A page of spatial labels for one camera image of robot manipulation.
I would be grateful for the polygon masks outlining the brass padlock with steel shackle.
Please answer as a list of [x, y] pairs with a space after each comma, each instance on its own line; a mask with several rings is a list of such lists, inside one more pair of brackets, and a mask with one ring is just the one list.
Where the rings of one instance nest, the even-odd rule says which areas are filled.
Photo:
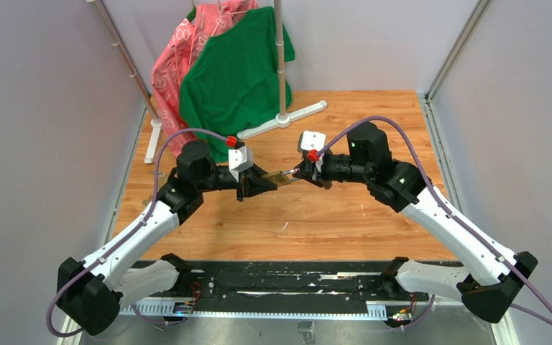
[[286, 171], [278, 170], [274, 172], [268, 172], [262, 176], [262, 179], [275, 184], [277, 187], [282, 187], [294, 183], [297, 178], [295, 178], [293, 175], [298, 171], [298, 168], [293, 168]]

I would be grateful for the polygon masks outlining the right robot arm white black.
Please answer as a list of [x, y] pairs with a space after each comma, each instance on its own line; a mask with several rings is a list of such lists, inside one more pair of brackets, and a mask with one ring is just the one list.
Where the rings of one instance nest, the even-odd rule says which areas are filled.
[[387, 135], [371, 122], [346, 134], [349, 151], [336, 155], [326, 136], [304, 131], [295, 177], [320, 188], [332, 183], [361, 183], [378, 202], [421, 225], [459, 259], [447, 267], [394, 258], [375, 287], [391, 300], [428, 293], [462, 303], [476, 317], [498, 323], [537, 266], [529, 252], [502, 246], [453, 207], [412, 163], [392, 156]]

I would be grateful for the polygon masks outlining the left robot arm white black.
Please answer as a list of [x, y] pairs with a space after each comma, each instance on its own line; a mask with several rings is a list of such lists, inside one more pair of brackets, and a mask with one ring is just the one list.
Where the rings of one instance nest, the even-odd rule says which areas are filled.
[[131, 271], [132, 265], [166, 234], [182, 226], [203, 204], [206, 192], [235, 190], [242, 201], [277, 190], [254, 164], [251, 150], [235, 141], [228, 165], [217, 165], [208, 144], [188, 142], [165, 184], [134, 223], [82, 260], [72, 257], [57, 271], [57, 294], [52, 307], [71, 317], [82, 331], [95, 336], [105, 331], [121, 310], [154, 293], [167, 290], [175, 297], [191, 288], [190, 268], [174, 254]]

